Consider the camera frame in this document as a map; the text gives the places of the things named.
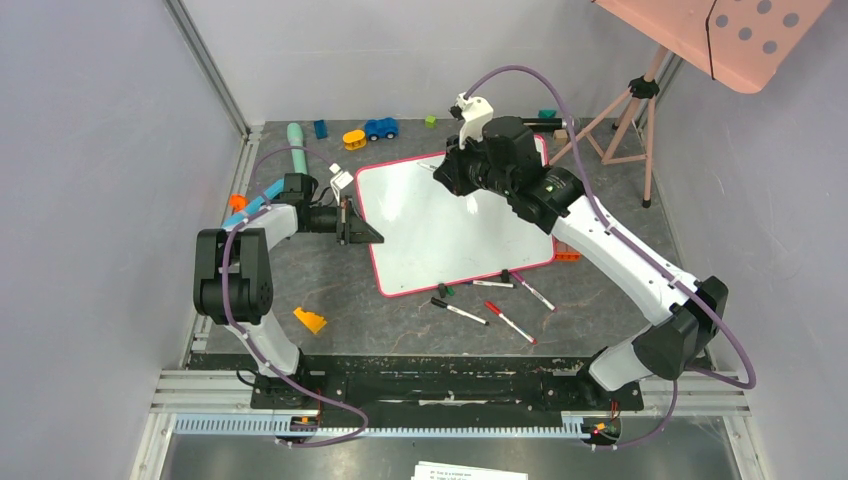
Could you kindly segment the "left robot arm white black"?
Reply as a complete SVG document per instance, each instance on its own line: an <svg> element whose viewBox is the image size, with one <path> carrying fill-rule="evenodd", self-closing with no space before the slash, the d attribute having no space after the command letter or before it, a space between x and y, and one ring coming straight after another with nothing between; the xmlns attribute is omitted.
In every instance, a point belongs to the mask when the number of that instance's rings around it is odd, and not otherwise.
<svg viewBox="0 0 848 480"><path fill-rule="evenodd" d="M233 334L260 376L277 377L275 392L290 407L306 405L313 379L303 373L301 351L286 336L272 304L270 252L297 233L331 234L337 243L381 244L384 237L355 210L351 197L325 205L317 180L292 173L217 229L196 238L193 303L198 314Z"/></svg>

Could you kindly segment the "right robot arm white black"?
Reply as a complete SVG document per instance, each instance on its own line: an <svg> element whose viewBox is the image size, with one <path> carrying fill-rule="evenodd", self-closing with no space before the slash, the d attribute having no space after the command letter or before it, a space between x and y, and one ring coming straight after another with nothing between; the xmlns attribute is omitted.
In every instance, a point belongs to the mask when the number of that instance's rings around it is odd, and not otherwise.
<svg viewBox="0 0 848 480"><path fill-rule="evenodd" d="M602 408L619 389L651 375L678 379L718 333L726 285L675 267L602 209L578 176L543 164L521 119L494 118L479 139L450 136L433 177L455 196L501 196L520 219L580 252L641 311L648 327L583 368L577 392L585 405Z"/></svg>

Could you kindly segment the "pink framed whiteboard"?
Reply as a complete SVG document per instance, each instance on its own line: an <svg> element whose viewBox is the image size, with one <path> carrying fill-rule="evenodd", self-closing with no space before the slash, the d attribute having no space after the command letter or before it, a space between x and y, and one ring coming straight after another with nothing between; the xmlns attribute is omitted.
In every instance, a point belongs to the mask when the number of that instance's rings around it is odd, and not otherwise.
<svg viewBox="0 0 848 480"><path fill-rule="evenodd" d="M506 200L478 190L452 195L433 179L444 153L360 168L355 188L362 218L385 239L370 247L378 291L420 293L551 263L555 241L518 218Z"/></svg>

